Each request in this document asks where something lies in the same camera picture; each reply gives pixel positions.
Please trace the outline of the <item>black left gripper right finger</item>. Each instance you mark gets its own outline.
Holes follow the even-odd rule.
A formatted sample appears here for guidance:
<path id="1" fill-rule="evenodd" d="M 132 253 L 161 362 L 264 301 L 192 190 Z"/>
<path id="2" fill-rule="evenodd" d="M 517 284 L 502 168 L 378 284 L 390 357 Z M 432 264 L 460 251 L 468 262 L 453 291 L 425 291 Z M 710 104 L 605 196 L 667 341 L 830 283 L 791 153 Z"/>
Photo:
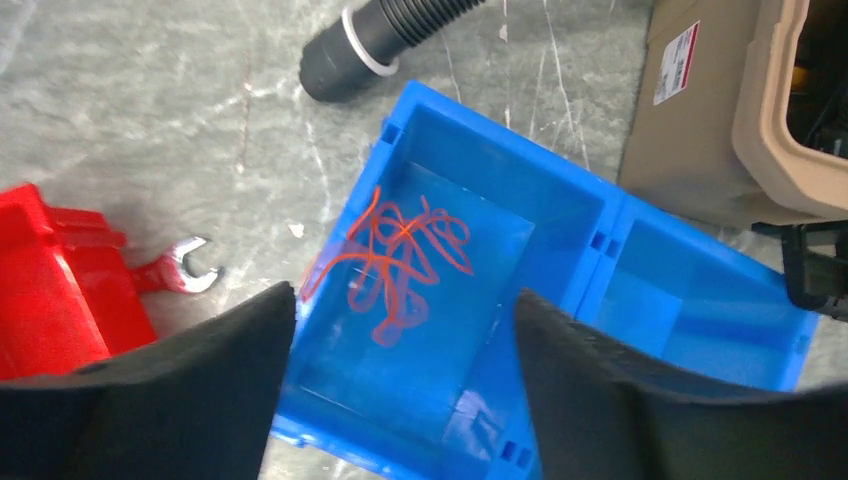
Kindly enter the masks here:
<path id="1" fill-rule="evenodd" d="M 535 292 L 515 338 L 546 479 L 843 479 L 847 387 L 745 387 L 676 367 Z"/>

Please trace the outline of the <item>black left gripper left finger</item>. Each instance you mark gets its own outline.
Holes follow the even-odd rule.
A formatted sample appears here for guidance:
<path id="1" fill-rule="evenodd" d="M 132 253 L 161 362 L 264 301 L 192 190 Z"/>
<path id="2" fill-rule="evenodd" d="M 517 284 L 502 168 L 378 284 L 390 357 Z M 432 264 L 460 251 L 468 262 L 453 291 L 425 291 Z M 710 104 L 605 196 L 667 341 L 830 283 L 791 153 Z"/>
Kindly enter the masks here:
<path id="1" fill-rule="evenodd" d="M 255 479 L 296 326 L 292 286 L 130 353 L 1 385 L 5 479 Z"/>

